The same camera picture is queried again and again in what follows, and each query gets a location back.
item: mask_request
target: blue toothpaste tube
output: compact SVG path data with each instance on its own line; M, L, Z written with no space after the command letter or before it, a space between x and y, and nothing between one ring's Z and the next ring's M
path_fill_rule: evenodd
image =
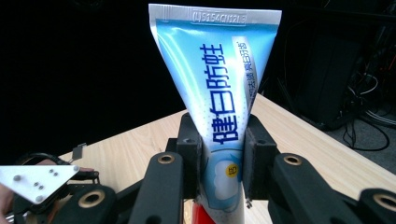
M148 4L154 40L202 136L199 196L216 223L244 223L245 130L279 10Z

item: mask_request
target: wooden table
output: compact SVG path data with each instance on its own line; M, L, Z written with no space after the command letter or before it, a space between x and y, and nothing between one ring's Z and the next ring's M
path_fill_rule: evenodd
M119 192L141 180L150 158L165 150L168 138L176 138L183 110L84 147L83 158L74 164L100 172L103 185ZM331 187L358 199L367 188L396 191L396 175L345 147L287 110L257 95L252 114L272 135L280 152L305 157ZM61 156L66 161L71 153ZM192 201L185 202L185 223L191 223ZM266 201L253 201L245 209L246 223L272 223Z

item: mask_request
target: metal bracket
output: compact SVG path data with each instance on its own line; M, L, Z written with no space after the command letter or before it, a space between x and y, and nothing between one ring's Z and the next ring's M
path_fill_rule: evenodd
M79 171L75 165L0 166L0 183L40 204Z

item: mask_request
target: black background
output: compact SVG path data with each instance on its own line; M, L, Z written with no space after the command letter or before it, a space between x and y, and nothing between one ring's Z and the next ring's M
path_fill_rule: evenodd
M359 9L356 2L371 3L348 3ZM0 164L12 164L28 151L64 154L185 109L151 35L148 3L1 1ZM319 0L150 3L268 9L324 5ZM330 3L337 8L345 2ZM296 22L290 10L283 12L266 69L271 74L265 77L282 76L285 34ZM295 49L290 51L301 60L304 46ZM266 94L277 101L274 80L267 82ZM299 78L289 80L297 86L293 81Z

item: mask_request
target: yellow logo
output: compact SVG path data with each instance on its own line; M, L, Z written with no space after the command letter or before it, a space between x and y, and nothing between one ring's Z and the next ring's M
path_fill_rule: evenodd
M228 177L236 177L238 174L238 166L235 163L228 165L225 174Z

